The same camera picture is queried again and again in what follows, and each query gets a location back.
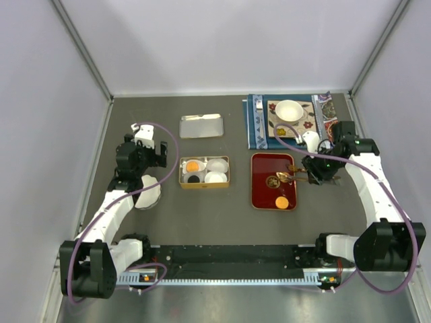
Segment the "metal tongs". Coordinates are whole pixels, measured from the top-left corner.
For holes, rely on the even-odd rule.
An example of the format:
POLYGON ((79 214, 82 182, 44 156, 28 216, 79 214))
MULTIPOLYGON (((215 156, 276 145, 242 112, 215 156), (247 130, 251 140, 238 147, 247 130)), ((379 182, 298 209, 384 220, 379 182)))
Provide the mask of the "metal tongs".
POLYGON ((323 184, 332 184, 335 185, 341 179, 340 176, 333 176, 328 180, 319 180, 312 174, 309 174, 305 168, 298 168, 292 164, 287 166, 287 173, 289 173, 293 181, 289 182, 292 184, 293 182, 307 182, 309 184, 323 185, 323 184))

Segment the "black cookie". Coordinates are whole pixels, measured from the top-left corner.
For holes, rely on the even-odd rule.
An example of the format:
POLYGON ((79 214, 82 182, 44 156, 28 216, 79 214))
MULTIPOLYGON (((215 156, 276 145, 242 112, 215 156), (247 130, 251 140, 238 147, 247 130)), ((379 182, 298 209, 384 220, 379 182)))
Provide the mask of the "black cookie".
POLYGON ((191 175, 188 177, 187 182, 188 183, 200 183, 200 178, 197 175, 191 175))

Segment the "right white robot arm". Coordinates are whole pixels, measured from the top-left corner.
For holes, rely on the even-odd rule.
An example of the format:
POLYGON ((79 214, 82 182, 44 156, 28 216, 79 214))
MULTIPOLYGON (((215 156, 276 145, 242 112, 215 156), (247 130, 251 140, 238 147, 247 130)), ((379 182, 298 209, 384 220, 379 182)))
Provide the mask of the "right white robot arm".
POLYGON ((366 272, 406 272, 413 260, 413 244, 407 226, 395 207, 395 197, 385 178, 380 151, 373 139, 361 139, 352 121, 333 127, 333 146, 319 145, 314 131, 301 136, 309 154, 302 165, 311 184, 323 184, 345 169, 353 180, 366 215, 366 230, 358 237, 321 234, 314 258, 322 266, 339 257, 366 272))

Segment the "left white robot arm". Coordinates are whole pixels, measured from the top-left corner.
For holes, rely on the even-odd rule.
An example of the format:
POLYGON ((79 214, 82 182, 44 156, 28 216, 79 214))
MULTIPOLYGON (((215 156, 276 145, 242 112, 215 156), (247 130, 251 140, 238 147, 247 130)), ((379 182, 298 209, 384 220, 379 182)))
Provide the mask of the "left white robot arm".
POLYGON ((117 245, 112 241, 132 209, 148 209, 159 201, 161 183, 145 172, 166 167, 167 155, 165 141, 159 151, 132 138, 116 148, 117 166, 100 208, 76 238, 59 248, 61 292, 71 303, 108 299, 133 263, 143 267, 152 261, 146 236, 128 234, 117 245))

